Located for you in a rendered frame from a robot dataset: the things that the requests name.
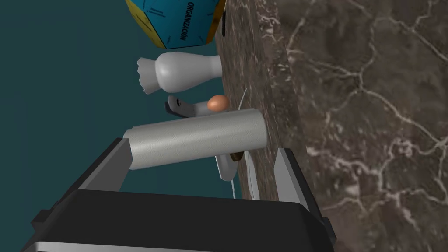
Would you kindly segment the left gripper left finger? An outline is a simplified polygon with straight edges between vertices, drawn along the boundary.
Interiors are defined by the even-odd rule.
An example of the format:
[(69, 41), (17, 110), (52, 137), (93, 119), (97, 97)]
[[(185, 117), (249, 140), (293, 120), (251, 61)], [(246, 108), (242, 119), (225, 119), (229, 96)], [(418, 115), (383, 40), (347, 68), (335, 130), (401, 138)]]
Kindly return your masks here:
[(116, 138), (69, 187), (64, 198), (78, 189), (119, 191), (132, 160), (129, 139)]

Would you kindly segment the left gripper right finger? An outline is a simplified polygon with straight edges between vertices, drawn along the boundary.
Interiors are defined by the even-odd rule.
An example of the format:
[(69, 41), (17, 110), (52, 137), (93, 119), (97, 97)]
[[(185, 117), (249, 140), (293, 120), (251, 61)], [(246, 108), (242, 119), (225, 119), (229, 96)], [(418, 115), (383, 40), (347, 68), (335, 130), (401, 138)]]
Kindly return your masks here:
[(278, 149), (274, 163), (274, 177), (279, 201), (300, 203), (309, 211), (319, 210), (291, 149)]

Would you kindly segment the white plate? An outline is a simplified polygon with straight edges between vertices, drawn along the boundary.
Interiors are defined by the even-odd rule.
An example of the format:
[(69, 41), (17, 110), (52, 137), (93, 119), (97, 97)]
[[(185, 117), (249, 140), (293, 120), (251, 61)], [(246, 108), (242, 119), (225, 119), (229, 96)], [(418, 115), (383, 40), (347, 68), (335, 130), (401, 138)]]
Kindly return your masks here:
[(253, 200), (260, 200), (259, 196), (259, 188), (257, 183), (257, 177), (256, 177), (256, 169), (252, 160), (252, 157), (250, 155), (249, 151), (244, 152), (245, 162), (246, 162), (246, 169), (247, 169), (247, 177), (248, 177), (248, 187), (249, 187), (249, 193)]

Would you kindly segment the grey paper towel roll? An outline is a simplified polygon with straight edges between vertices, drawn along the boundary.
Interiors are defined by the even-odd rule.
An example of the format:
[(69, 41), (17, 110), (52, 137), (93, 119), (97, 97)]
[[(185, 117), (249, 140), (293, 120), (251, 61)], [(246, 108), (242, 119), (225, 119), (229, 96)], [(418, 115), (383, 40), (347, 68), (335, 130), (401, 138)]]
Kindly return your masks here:
[(268, 131), (262, 113), (250, 108), (136, 126), (124, 138), (136, 170), (264, 148)]

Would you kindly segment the grey spatula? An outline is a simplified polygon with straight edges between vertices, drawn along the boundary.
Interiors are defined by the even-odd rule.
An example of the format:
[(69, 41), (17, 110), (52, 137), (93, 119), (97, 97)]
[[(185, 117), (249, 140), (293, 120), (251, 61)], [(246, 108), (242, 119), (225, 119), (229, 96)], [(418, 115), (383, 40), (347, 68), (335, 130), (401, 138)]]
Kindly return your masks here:
[(168, 96), (168, 100), (164, 102), (167, 113), (178, 116), (180, 118), (190, 118), (196, 116), (207, 116), (214, 112), (207, 107), (208, 101), (195, 104), (187, 103), (175, 96)]

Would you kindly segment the brown egg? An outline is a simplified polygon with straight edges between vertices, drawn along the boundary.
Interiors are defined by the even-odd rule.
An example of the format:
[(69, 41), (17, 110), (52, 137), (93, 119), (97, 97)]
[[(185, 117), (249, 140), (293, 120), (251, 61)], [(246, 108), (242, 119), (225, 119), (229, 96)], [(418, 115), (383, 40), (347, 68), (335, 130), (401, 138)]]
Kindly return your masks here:
[(207, 108), (213, 112), (224, 112), (230, 105), (229, 98), (225, 95), (215, 95), (207, 102)]

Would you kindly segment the white vase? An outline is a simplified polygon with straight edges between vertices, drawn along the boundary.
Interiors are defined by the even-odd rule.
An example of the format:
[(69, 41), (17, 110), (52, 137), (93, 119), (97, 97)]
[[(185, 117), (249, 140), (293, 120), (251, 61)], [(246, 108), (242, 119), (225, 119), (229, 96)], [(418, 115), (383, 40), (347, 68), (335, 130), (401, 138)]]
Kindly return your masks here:
[(210, 79), (222, 77), (219, 55), (167, 52), (156, 60), (139, 58), (137, 66), (139, 83), (148, 95), (160, 89), (168, 93), (178, 93)]

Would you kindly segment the blue and yellow box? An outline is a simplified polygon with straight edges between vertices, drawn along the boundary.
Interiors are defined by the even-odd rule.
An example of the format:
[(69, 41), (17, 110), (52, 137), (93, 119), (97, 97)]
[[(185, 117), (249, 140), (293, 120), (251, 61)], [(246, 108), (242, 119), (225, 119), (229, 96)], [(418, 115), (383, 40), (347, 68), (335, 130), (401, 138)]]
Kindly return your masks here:
[(125, 1), (136, 23), (162, 49), (210, 43), (226, 4), (226, 0)]

